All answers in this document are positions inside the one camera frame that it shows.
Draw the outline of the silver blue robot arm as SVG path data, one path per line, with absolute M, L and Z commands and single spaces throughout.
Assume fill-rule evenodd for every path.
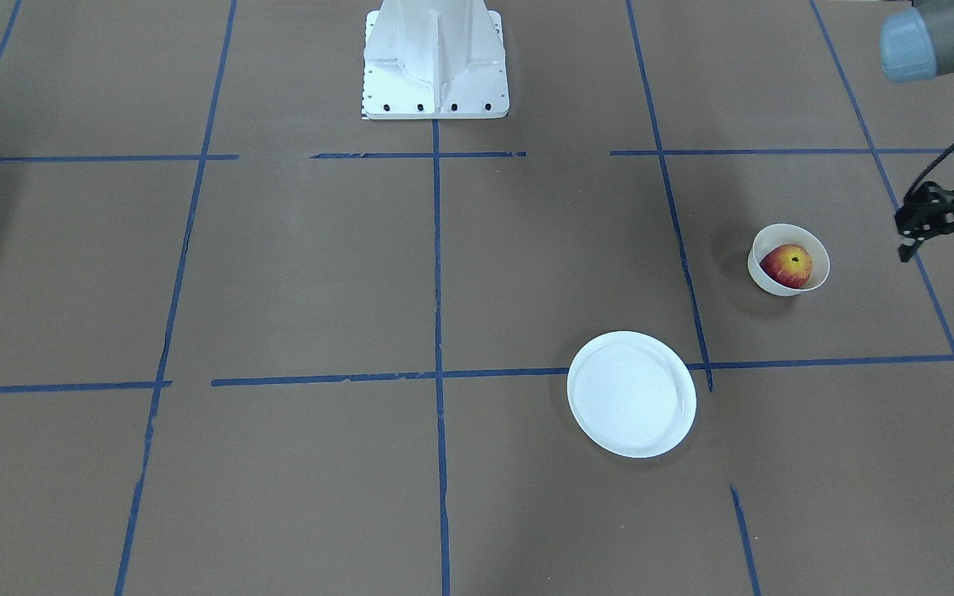
M 887 17 L 879 32 L 879 57 L 886 79 L 897 84 L 954 73 L 954 1 L 913 1 Z M 928 178 L 953 152 L 954 142 L 916 176 L 897 208 L 903 263 L 915 259 L 923 243 L 954 234 L 954 189 Z

